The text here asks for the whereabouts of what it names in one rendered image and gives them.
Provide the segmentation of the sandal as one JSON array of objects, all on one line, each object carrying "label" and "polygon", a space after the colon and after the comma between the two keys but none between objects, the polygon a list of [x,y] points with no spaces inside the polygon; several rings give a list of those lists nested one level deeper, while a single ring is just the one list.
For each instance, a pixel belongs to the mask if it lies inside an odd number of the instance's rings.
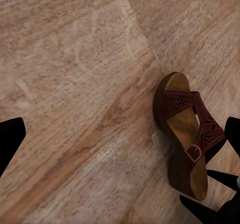
[{"label": "sandal", "polygon": [[225,144],[225,130],[208,112],[200,93],[190,91],[189,81],[181,72],[161,79],[154,92],[153,114],[157,127],[173,146],[167,167],[170,186],[204,201],[208,193],[206,164]]}]

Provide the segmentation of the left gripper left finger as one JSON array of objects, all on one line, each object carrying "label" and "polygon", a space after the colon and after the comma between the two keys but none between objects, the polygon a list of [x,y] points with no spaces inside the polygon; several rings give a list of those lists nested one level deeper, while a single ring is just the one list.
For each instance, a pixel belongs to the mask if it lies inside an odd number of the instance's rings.
[{"label": "left gripper left finger", "polygon": [[0,122],[0,177],[26,137],[21,117]]}]

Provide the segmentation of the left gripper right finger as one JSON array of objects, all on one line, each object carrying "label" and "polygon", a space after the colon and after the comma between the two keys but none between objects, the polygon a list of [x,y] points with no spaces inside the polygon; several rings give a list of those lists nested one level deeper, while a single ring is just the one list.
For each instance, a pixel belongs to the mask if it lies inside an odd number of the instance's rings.
[{"label": "left gripper right finger", "polygon": [[240,119],[235,117],[229,117],[225,130],[224,135],[227,140],[230,142],[238,156],[240,157]]}]

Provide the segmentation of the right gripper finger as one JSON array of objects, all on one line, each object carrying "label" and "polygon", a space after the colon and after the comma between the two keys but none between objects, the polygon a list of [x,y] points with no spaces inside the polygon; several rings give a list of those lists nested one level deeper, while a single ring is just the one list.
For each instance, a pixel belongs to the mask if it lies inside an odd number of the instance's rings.
[{"label": "right gripper finger", "polygon": [[204,206],[184,195],[179,196],[180,202],[190,210],[200,221],[202,224],[222,224],[222,215],[225,209],[225,205],[223,204],[219,211],[215,211],[209,207]]},{"label": "right gripper finger", "polygon": [[240,188],[237,186],[237,178],[239,176],[228,174],[220,171],[210,170],[206,171],[207,175],[221,182],[222,184],[230,187],[231,189],[238,191]]}]

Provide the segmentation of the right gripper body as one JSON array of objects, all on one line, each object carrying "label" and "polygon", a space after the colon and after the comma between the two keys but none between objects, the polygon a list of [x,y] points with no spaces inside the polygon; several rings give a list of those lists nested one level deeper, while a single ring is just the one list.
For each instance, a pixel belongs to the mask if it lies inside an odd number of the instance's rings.
[{"label": "right gripper body", "polygon": [[222,224],[240,224],[240,189],[225,207]]}]

